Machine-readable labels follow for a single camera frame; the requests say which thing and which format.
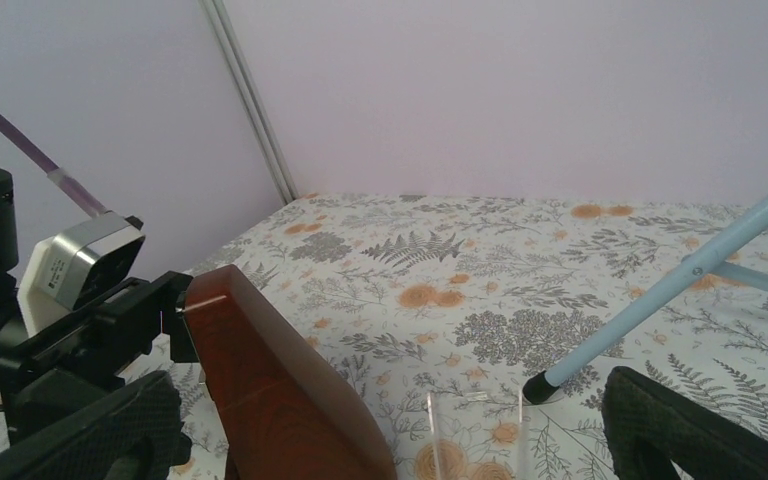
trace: white wall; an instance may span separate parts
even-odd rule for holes
[[[282,205],[194,0],[0,0],[0,112],[108,207],[145,222],[133,274],[184,270]],[[84,221],[0,135],[20,266]]]
[[[768,192],[768,0],[225,3],[302,193]]]

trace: black rubber tip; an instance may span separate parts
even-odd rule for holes
[[[525,386],[522,387],[522,396],[532,405],[540,405],[549,400],[549,397],[557,391],[558,387],[554,387],[546,381],[546,370],[543,370],[525,382]]]

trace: clear plastic container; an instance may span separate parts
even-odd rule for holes
[[[532,478],[530,407],[517,391],[428,394],[438,480]]]

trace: glossy brown surface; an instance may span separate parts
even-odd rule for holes
[[[196,277],[186,321],[241,480],[396,478],[355,390],[237,267]]]

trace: floral pattern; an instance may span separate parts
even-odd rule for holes
[[[313,194],[188,273],[240,267],[363,398],[400,478],[611,479],[599,409],[618,365],[768,439],[768,293],[716,276],[571,378],[560,400],[522,418],[517,404],[525,380],[743,211]],[[731,261],[768,273],[768,231]],[[170,478],[222,478],[228,444],[198,365],[173,364],[164,338],[155,345],[123,376],[166,369],[181,392],[194,446]],[[490,393],[475,402],[475,392]],[[434,398],[449,406],[436,417]]]

